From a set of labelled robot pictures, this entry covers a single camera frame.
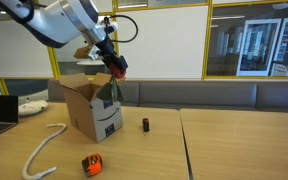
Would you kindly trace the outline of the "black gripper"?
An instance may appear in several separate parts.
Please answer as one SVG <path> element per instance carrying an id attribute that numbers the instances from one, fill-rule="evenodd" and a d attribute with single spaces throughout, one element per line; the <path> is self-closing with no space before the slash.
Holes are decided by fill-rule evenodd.
<path id="1" fill-rule="evenodd" d="M 128 65 L 123 56 L 118 56 L 114 50 L 114 45 L 109 37 L 96 43 L 100 50 L 99 55 L 103 57 L 104 64 L 109 68 L 112 74 L 125 74 Z"/>

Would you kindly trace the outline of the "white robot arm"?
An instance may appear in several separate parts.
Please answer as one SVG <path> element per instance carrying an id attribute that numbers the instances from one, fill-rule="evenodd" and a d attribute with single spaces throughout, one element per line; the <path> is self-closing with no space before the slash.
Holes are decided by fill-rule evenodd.
<path id="1" fill-rule="evenodd" d="M 125 76 L 126 60 L 116 53 L 109 37 L 118 24 L 109 17 L 100 19 L 92 0 L 57 0 L 40 9 L 35 8 L 34 0 L 0 0 L 0 8 L 49 47 L 62 48 L 82 35 L 88 43 L 89 58 L 102 57 L 116 78 Z"/>

